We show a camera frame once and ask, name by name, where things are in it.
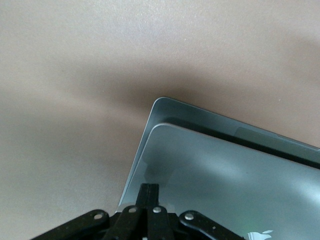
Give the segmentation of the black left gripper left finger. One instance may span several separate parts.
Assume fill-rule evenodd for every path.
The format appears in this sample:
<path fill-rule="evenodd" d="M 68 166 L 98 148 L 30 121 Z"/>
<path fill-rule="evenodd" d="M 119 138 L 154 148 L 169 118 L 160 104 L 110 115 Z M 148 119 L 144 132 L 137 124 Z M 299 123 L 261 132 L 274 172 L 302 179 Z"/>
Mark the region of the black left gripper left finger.
<path fill-rule="evenodd" d="M 36 237 L 35 240 L 131 240 L 147 205 L 150 185 L 140 186 L 134 205 L 110 216 L 101 209 L 91 210 Z"/>

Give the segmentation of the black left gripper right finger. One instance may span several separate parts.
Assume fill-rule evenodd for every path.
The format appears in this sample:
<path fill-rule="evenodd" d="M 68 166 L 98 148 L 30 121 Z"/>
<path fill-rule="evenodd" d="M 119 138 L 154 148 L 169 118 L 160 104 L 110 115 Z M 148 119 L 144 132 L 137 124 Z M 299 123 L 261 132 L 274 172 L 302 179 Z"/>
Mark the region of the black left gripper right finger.
<path fill-rule="evenodd" d="M 195 210 L 169 213 L 159 203 L 159 185 L 148 185 L 148 238 L 150 240 L 243 240 Z"/>

